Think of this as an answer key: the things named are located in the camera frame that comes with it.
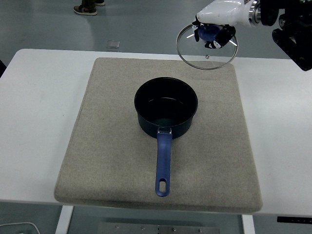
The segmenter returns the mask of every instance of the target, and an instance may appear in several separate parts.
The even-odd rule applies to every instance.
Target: blue saucepan handle
[[[157,133],[157,167],[155,191],[158,196],[167,196],[170,191],[171,142],[171,133]]]

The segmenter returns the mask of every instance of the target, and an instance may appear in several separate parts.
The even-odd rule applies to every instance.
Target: beige mat
[[[187,82],[198,96],[188,132],[174,139],[171,188],[155,194],[156,139],[134,107],[156,77]],[[262,206],[232,65],[213,71],[182,61],[98,58],[55,187],[64,203],[123,208],[249,213]]]

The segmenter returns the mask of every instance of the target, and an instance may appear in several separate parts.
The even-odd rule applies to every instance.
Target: black saucepan
[[[197,105],[195,91],[176,78],[149,80],[136,92],[135,108],[140,127],[157,138],[155,191],[158,196],[167,196],[170,191],[172,139],[190,128]],[[165,183],[165,189],[160,188],[161,182]]]

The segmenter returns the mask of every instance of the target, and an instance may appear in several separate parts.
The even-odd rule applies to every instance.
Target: sneaker
[[[98,13],[96,8],[89,10],[87,8],[84,8],[83,5],[74,6],[74,11],[77,14],[84,16],[95,16]]]
[[[104,6],[104,5],[105,5],[105,0],[96,0],[96,1],[95,1],[95,4],[96,4],[97,6]]]

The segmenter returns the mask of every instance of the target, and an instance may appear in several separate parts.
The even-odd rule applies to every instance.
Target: white cable
[[[35,227],[35,229],[37,230],[38,234],[40,234],[37,226],[34,224],[34,223],[31,223],[31,222],[23,222],[23,223],[6,223],[6,224],[1,224],[0,227],[2,226],[11,226],[11,225],[19,225],[19,224],[31,224]]]

